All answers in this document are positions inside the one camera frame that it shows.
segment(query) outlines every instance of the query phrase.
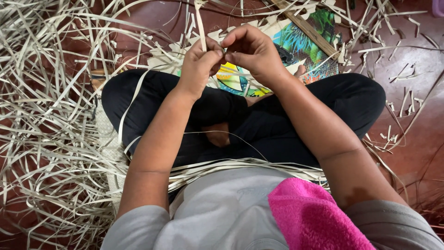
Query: hand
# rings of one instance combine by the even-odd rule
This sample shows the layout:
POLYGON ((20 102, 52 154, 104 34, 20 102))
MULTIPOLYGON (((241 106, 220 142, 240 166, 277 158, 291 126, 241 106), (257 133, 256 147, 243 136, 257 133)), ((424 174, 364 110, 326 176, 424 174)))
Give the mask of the hand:
POLYGON ((221 43, 227 48, 225 60, 250 71, 259 83, 273 90, 279 78, 291 75, 282 64, 272 40, 249 24, 239 26, 221 43))
POLYGON ((206 37, 208 52, 202 51, 202 43, 196 41, 185 54, 182 73, 177 88, 191 95, 194 101, 200 98, 202 91, 208 83, 208 78, 217 73, 223 59, 223 49, 218 43, 206 37))

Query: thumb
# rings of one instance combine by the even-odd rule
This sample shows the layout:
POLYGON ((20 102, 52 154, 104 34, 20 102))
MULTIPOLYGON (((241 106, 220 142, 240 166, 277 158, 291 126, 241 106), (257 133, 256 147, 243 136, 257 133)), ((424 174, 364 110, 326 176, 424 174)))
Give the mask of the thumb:
POLYGON ((228 53, 225 55, 225 60, 231 64, 242 67, 244 69, 251 68, 251 63, 254 61, 253 55, 248 55, 240 52, 228 53))
POLYGON ((210 50, 203 54, 199 62, 208 67, 210 70, 216 63, 222 59, 223 53, 220 50, 210 50))

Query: right hand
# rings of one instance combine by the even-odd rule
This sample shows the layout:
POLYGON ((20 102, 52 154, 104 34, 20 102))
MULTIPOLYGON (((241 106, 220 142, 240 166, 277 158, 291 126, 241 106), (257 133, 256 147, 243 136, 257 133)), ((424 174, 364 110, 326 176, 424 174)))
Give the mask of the right hand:
POLYGON ((282 64, 271 38, 249 24, 230 31, 221 42, 225 60, 250 71, 259 83, 273 90, 282 77, 291 74, 282 64))

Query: person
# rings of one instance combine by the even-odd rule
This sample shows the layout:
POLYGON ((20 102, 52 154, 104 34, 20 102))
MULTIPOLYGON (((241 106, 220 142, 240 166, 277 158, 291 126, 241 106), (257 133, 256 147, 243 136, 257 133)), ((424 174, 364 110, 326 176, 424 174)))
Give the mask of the person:
POLYGON ((337 207, 375 248, 444 249, 360 142, 385 105, 378 83, 348 73, 305 86, 285 69, 272 40, 247 24, 220 45, 210 38, 206 45, 208 52, 196 42, 186 53, 180 78, 133 69, 106 83, 103 108, 116 130, 129 107, 122 136, 125 145, 132 143, 133 158, 103 250, 288 249, 267 203, 267 195, 292 177, 278 170, 200 177, 181 191, 183 202, 170 219, 172 166, 245 157, 320 166, 337 207), (249 70, 273 95, 247 99, 206 87, 227 61, 249 70), (213 130, 229 133, 184 134, 213 130))

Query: black pants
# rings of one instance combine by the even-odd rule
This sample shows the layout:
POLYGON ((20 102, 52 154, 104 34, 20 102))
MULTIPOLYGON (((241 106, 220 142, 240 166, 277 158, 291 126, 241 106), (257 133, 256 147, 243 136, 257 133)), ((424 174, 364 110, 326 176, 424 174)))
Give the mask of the black pants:
MULTIPOLYGON (((109 80, 102 104, 116 130, 130 104, 144 69, 125 71, 109 80)), ((123 143, 128 145, 143 135, 167 94, 179 77, 151 71, 131 104, 123 123, 123 143)), ((361 139, 382 112, 384 89, 375 81, 355 73, 339 74, 307 85, 319 100, 330 107, 361 139)), ((295 162, 317 166, 318 162, 297 135, 275 95, 247 107, 244 97, 206 87, 194 104, 186 132, 227 121, 229 131, 261 152, 270 162, 295 162)), ((218 148, 204 133, 184 134, 174 166, 224 158, 262 158, 251 146, 229 135, 230 145, 218 148)), ((130 148, 134 153, 136 141, 130 148)))

